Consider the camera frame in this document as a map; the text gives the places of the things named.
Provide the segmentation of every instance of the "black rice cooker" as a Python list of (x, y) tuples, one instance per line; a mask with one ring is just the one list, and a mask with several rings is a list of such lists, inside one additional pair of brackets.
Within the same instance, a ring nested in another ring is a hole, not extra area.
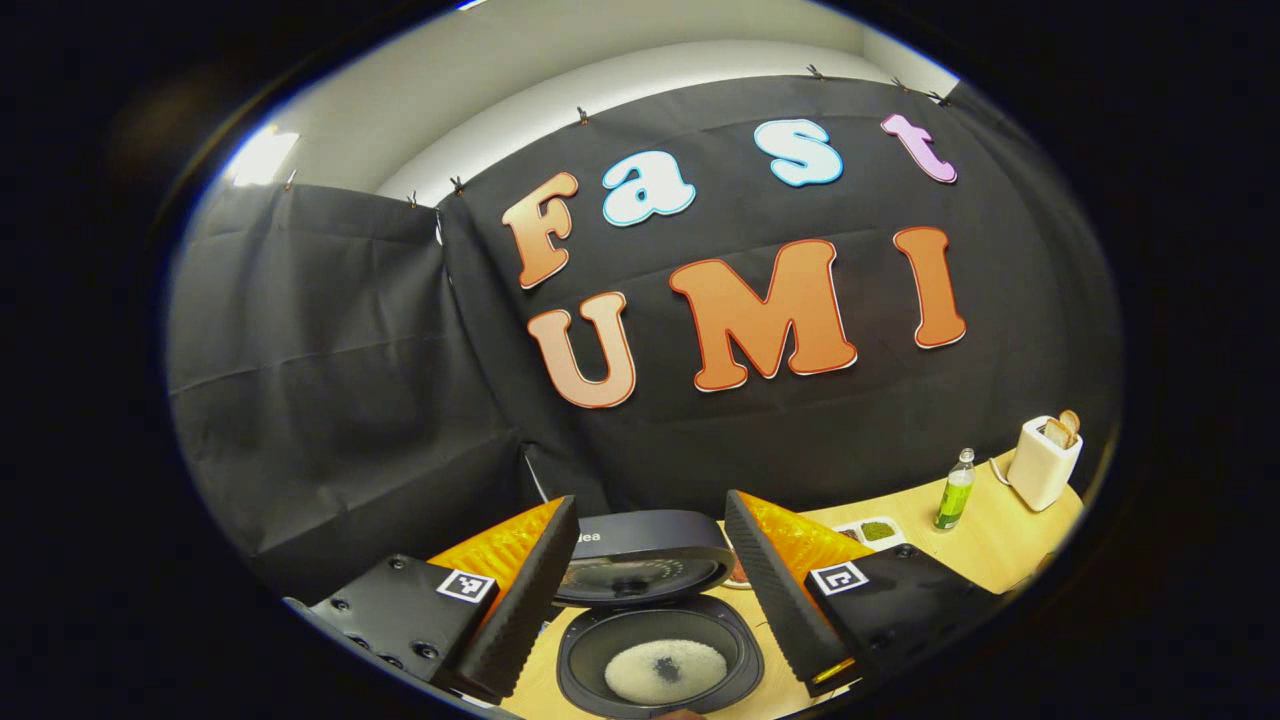
[(677, 708), (712, 712), (755, 689), (764, 675), (755, 635), (730, 605), (700, 594), (733, 570), (716, 520), (641, 510), (581, 518), (579, 527), (554, 600), (590, 609), (570, 623), (557, 657), (571, 703), (644, 719)]

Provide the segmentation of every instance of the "ceiling light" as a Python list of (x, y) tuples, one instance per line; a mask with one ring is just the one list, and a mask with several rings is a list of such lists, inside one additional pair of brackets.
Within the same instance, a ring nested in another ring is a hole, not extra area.
[(276, 133), (275, 126), (259, 131), (241, 147), (227, 167), (227, 176), (234, 178), (233, 184), (269, 184), (284, 164), (284, 158), (298, 141), (298, 133)]

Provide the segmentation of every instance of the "orange letter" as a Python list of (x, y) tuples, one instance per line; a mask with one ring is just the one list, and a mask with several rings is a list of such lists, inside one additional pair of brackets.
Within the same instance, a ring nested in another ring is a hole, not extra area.
[(947, 270), (947, 236), (938, 228), (908, 228), (893, 236), (893, 246), (911, 261), (915, 293), (920, 299), (920, 327), (915, 345), (929, 350), (964, 337), (964, 318), (956, 314), (956, 296)]
[(582, 377), (568, 343), (568, 313), (552, 310), (529, 320), (529, 334), (543, 348), (543, 360), (552, 377), (552, 384), (561, 397), (581, 407), (613, 407), (631, 397), (636, 387), (636, 366), (627, 346), (627, 333), (622, 329), (622, 309), (627, 299), (621, 292), (605, 292), (588, 297), (579, 313), (595, 325), (604, 348), (604, 361), (609, 373), (595, 383)]
[(746, 382), (746, 368), (733, 361), (731, 337), (762, 375), (777, 375), (792, 325), (796, 350), (787, 361), (792, 373), (813, 375), (852, 365), (858, 348), (845, 340), (831, 282), (835, 260), (836, 246), (824, 240), (782, 246), (763, 302), (723, 260), (703, 260), (672, 273), (671, 290), (689, 300), (703, 351), (694, 387), (716, 392)]
[[(502, 224), (516, 236), (516, 250), (525, 268), (520, 272), (520, 287), (529, 290), (554, 275), (568, 263), (568, 250), (552, 245), (550, 233), (564, 240), (573, 229), (563, 197), (577, 193), (577, 178), (559, 173), (544, 182), (502, 214)], [(540, 209), (547, 204), (547, 213)]]

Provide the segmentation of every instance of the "green bottle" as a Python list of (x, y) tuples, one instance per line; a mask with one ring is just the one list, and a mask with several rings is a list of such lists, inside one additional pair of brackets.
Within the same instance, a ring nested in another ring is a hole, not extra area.
[(951, 473), (947, 474), (947, 489), (942, 491), (942, 506), (938, 507), (938, 516), (933, 520), (933, 527), (940, 530), (950, 530), (960, 521), (964, 512), (964, 503), (969, 501), (973, 492), (973, 448), (966, 447), (960, 451), (960, 461)]

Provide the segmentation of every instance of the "toast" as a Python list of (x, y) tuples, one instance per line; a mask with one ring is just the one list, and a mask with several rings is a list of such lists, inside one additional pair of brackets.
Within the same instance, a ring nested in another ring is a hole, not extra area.
[(1062, 450), (1070, 447), (1070, 443), (1075, 438), (1075, 434), (1071, 433), (1070, 428), (1064, 425), (1060, 420), (1055, 420), (1053, 418), (1050, 418), (1048, 421), (1044, 423), (1044, 429), (1042, 432), (1044, 433), (1044, 437), (1050, 439), (1050, 442), (1061, 447)]
[(1059, 421), (1066, 425), (1066, 429), (1071, 430), (1071, 434), (1080, 433), (1080, 416), (1070, 410), (1062, 410), (1062, 414), (1057, 416)]

